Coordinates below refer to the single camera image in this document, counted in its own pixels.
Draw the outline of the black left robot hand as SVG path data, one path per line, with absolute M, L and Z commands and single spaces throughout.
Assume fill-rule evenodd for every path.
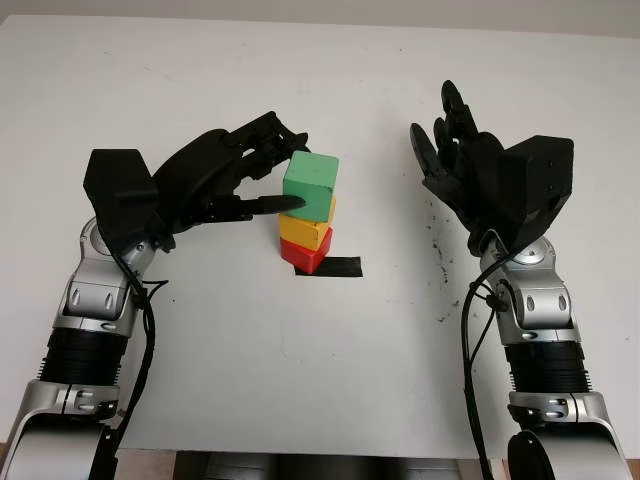
M 214 129 L 192 140 L 153 175 L 163 230 L 150 242 L 168 252 L 175 235 L 197 225 L 250 221 L 304 206 L 292 194 L 243 199 L 235 190 L 244 179 L 260 180 L 295 152 L 306 152 L 307 141 L 306 132 L 292 132 L 273 111 L 234 131 Z

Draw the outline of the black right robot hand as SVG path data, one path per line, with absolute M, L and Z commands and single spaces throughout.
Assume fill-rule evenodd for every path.
M 468 104 L 456 85 L 441 87 L 444 115 L 433 125 L 433 135 L 417 123 L 409 128 L 414 155 L 424 175 L 423 185 L 448 206 L 469 232 L 467 246 L 479 257 L 495 235 L 493 208 L 482 187 L 479 167 L 502 153 L 499 140 L 478 129 Z

